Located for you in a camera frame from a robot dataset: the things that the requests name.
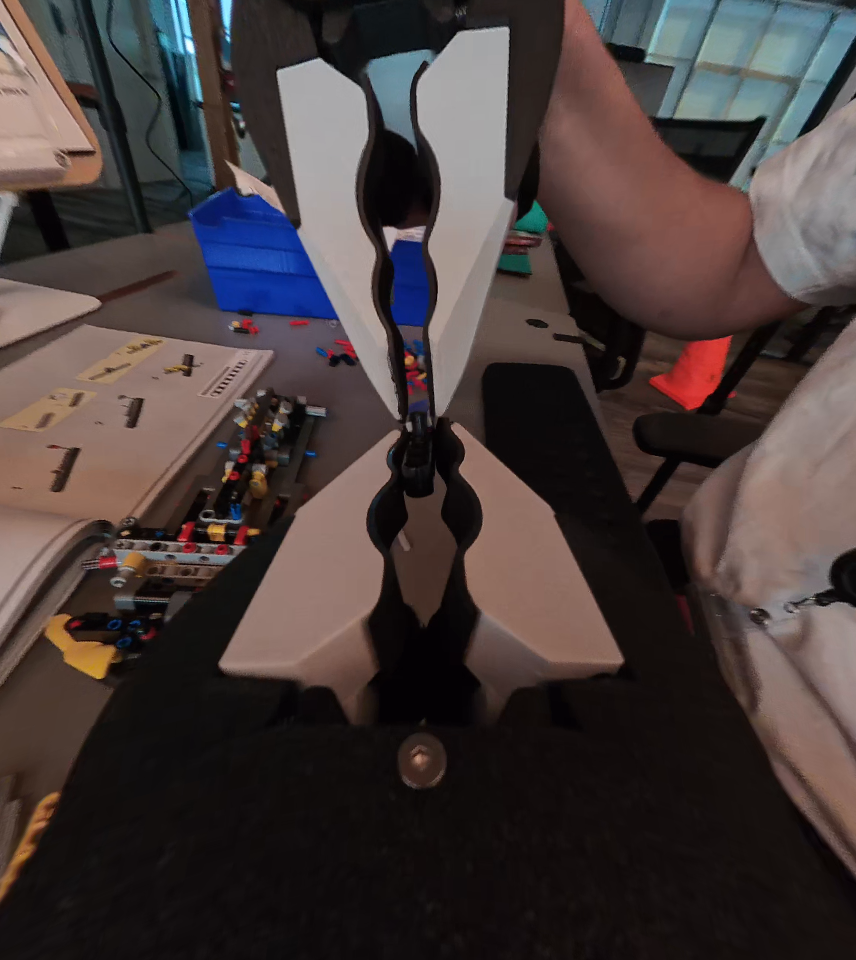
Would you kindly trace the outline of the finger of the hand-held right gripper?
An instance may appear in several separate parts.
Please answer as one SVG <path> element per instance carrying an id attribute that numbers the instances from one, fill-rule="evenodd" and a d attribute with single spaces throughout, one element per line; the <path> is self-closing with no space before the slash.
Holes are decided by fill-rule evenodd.
<path id="1" fill-rule="evenodd" d="M 323 59 L 277 71 L 300 225 L 297 233 L 369 381 L 402 418 L 373 293 L 376 245 L 362 223 L 358 183 L 369 137 L 362 89 Z"/>
<path id="2" fill-rule="evenodd" d="M 464 375 L 506 238 L 507 26 L 457 33 L 413 85 L 413 126 L 434 162 L 424 253 L 434 270 L 427 320 L 433 412 L 443 417 Z"/>

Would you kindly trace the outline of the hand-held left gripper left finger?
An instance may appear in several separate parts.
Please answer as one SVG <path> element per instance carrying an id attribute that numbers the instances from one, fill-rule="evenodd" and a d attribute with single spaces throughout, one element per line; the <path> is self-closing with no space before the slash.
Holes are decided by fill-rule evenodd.
<path id="1" fill-rule="evenodd" d="M 296 512 L 218 662 L 222 673 L 326 688 L 350 723 L 371 721 L 378 665 L 367 621 L 384 560 L 367 520 L 400 437 L 388 432 Z"/>

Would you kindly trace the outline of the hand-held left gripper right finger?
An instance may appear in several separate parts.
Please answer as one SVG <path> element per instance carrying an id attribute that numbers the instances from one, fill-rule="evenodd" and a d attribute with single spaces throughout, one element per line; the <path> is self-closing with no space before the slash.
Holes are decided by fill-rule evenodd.
<path id="1" fill-rule="evenodd" d="M 614 676 L 622 654 L 553 508 L 463 426 L 440 420 L 441 518 L 456 550 L 435 636 L 497 719 L 518 690 Z"/>

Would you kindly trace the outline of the black lego beam with red pins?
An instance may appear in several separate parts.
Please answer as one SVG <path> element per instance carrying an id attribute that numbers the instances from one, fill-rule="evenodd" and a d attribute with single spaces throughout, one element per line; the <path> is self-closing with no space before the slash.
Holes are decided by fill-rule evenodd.
<path id="1" fill-rule="evenodd" d="M 410 412 L 395 453 L 403 492 L 410 499 L 434 493 L 435 423 L 428 410 Z"/>

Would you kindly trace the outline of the person's right forearm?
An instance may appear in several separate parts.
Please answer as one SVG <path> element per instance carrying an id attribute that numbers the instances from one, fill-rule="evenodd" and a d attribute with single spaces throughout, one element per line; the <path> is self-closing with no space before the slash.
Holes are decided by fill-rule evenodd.
<path id="1" fill-rule="evenodd" d="M 749 199 L 659 137 L 581 2 L 564 5 L 538 201 L 590 288 L 644 330 L 701 341 L 807 306 L 774 281 Z"/>

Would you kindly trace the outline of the partly built lego car chassis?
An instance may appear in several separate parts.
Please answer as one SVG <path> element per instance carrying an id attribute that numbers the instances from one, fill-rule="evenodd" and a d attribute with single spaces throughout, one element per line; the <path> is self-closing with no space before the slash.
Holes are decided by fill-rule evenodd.
<path id="1" fill-rule="evenodd" d="M 74 671 L 101 683 L 120 676 L 196 594 L 307 501 L 300 475 L 316 457 L 327 407 L 273 390 L 235 407 L 234 434 L 218 443 L 220 474 L 199 481 L 165 526 L 122 520 L 83 562 L 85 574 L 107 578 L 109 609 L 57 614 L 44 630 Z"/>

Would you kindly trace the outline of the crumpled white paper bag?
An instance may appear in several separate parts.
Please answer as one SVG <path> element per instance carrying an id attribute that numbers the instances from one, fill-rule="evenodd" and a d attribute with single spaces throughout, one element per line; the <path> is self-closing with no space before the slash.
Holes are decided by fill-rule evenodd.
<path id="1" fill-rule="evenodd" d="M 234 187 L 240 195 L 246 197 L 260 197 L 261 200 L 267 203 L 274 210 L 277 210 L 282 215 L 287 216 L 287 212 L 282 205 L 281 199 L 272 186 L 264 183 L 253 174 L 245 172 L 236 164 L 227 161 L 226 166 L 233 178 Z"/>

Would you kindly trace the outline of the teal carrying case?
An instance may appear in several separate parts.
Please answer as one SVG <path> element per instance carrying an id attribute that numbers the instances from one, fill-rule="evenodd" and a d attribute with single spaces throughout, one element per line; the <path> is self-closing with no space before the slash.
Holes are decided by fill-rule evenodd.
<path id="1" fill-rule="evenodd" d="M 541 205 L 535 201 L 529 211 L 517 220 L 506 234 L 497 272 L 519 277 L 531 276 L 530 255 L 542 246 L 549 229 L 549 218 Z"/>

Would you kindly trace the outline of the blue plastic bin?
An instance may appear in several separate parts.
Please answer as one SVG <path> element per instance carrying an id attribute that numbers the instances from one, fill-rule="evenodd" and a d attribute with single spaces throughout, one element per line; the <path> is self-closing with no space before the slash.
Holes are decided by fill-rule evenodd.
<path id="1" fill-rule="evenodd" d="M 189 212 L 222 311 L 333 321 L 338 314 L 288 220 L 229 188 Z"/>

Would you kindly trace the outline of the scattered red and blue pins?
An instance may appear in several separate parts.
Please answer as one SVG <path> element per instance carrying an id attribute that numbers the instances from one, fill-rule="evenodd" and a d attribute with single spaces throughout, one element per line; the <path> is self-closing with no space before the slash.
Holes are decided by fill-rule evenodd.
<path id="1" fill-rule="evenodd" d="M 234 333 L 248 337 L 258 336 L 260 327 L 255 323 L 254 318 L 242 316 L 242 318 L 231 319 L 228 323 L 228 329 Z M 352 343 L 344 339 L 335 339 L 331 348 L 318 346 L 314 352 L 322 357 L 330 367 L 359 366 L 360 358 Z M 409 396 L 417 393 L 427 393 L 427 361 L 423 353 L 424 345 L 420 340 L 403 342 L 403 370 Z"/>

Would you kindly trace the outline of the wooden clipboard with instruction sheet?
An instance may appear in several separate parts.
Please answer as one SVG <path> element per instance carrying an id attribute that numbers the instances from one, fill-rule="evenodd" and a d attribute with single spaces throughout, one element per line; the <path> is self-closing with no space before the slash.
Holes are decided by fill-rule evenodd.
<path id="1" fill-rule="evenodd" d="M 20 2 L 0 1 L 0 191 L 93 184 L 101 150 Z"/>

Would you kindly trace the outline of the orange traffic cone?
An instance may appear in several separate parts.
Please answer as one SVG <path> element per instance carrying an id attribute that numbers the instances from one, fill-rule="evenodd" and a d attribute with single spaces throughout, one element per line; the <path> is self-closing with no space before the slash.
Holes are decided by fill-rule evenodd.
<path id="1" fill-rule="evenodd" d="M 684 411 L 697 410 L 721 385 L 732 340 L 688 342 L 674 366 L 650 378 L 650 387 Z"/>

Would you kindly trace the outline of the open instruction booklet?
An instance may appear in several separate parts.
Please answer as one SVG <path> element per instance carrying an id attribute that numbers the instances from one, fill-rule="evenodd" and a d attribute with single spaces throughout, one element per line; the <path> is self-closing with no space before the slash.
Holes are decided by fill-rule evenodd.
<path id="1" fill-rule="evenodd" d="M 0 369 L 0 687 L 274 357 L 82 325 Z"/>

